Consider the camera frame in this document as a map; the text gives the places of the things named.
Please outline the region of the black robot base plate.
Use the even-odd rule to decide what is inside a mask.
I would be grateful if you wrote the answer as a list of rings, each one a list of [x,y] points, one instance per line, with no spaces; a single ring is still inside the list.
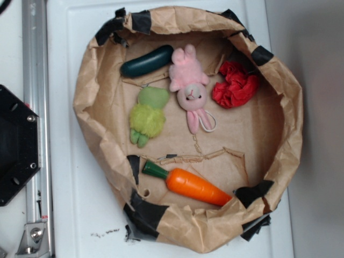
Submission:
[[[1,207],[40,169],[38,116],[1,85]]]

